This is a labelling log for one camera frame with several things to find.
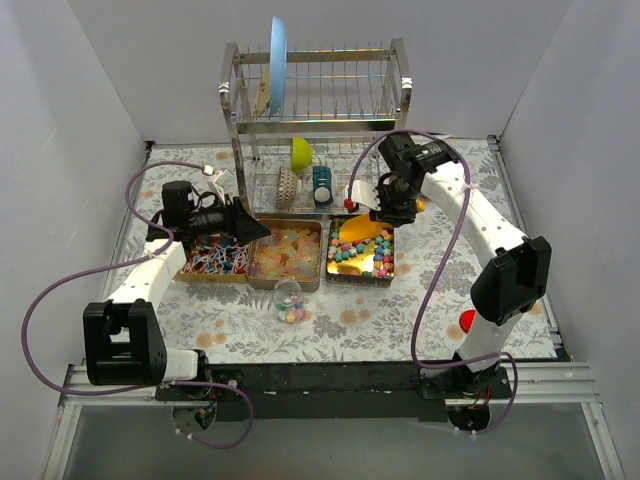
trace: wall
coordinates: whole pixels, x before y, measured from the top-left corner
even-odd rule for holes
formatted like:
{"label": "wall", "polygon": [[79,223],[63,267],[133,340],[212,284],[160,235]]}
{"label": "wall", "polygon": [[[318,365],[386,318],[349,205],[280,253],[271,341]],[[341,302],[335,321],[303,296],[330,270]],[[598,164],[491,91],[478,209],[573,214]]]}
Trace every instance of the wall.
{"label": "wall", "polygon": [[553,247],[562,337],[588,360],[627,478],[640,476],[640,10],[573,2],[502,137],[532,235]]}
{"label": "wall", "polygon": [[[64,0],[0,0],[0,52],[0,477],[34,479],[58,394],[27,367],[22,317],[49,283],[109,262],[144,143]],[[31,347],[50,379],[82,358],[82,310],[103,282],[62,287],[36,311]]]}
{"label": "wall", "polygon": [[570,0],[69,0],[146,140],[227,142],[217,93],[227,42],[388,45],[403,37],[410,124],[459,136],[502,132]]}

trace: plate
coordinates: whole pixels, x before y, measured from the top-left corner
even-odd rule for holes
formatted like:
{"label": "plate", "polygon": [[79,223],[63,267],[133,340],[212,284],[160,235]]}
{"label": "plate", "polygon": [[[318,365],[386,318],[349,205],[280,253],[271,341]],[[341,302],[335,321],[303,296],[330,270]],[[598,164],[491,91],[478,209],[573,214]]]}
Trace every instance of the plate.
{"label": "plate", "polygon": [[280,113],[284,105],[284,91],[287,83],[287,29],[278,17],[271,22],[271,54],[269,56],[269,70],[271,79],[269,115]]}

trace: robotic arm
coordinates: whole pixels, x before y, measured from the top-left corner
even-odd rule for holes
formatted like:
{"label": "robotic arm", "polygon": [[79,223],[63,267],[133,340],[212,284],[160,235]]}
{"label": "robotic arm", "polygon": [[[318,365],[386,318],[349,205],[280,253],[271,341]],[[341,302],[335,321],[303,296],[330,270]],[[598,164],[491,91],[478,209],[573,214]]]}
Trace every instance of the robotic arm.
{"label": "robotic arm", "polygon": [[[187,262],[199,235],[223,234],[241,245],[269,235],[245,210],[238,197],[224,195],[219,186],[224,172],[213,176],[213,192],[199,196],[190,182],[175,181],[162,186],[162,219],[174,234],[174,241],[157,257],[137,265],[124,283],[105,302],[90,303],[83,315],[87,374],[94,385],[157,385],[197,376],[199,362],[206,361],[196,350],[166,348],[155,312],[173,277]],[[214,202],[202,207],[201,200]],[[168,235],[149,227],[145,255],[160,249]],[[128,339],[121,333],[128,329]]]}
{"label": "robotic arm", "polygon": [[[449,219],[458,221],[468,185],[457,155],[443,141],[416,145],[406,133],[392,134],[379,151],[390,173],[377,186],[356,180],[351,198],[371,209],[372,221],[394,227],[413,223],[416,200],[424,195]],[[511,225],[476,189],[471,190],[462,235],[483,268],[471,287],[476,309],[473,326],[453,360],[500,352],[514,325],[546,290],[551,247],[543,238],[529,239]],[[470,363],[439,372],[430,382],[443,390],[480,391],[498,360]]]}

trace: red button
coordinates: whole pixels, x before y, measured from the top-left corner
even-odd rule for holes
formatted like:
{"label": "red button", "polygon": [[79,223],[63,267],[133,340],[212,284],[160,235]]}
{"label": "red button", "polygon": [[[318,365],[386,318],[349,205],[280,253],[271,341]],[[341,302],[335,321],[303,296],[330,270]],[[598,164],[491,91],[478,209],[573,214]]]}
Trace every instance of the red button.
{"label": "red button", "polygon": [[462,312],[462,315],[460,315],[460,328],[464,333],[469,333],[469,330],[471,330],[471,325],[473,325],[473,319],[475,316],[475,310],[467,310],[466,312]]}

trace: clear jar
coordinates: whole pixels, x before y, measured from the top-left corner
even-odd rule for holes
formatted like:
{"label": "clear jar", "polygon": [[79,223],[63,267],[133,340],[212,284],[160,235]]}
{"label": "clear jar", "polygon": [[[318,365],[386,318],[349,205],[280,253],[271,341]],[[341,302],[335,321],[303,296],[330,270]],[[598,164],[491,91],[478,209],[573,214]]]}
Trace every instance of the clear jar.
{"label": "clear jar", "polygon": [[273,289],[273,304],[278,320],[284,323],[297,323],[304,319],[306,314],[304,292],[293,278],[283,278],[276,283]]}

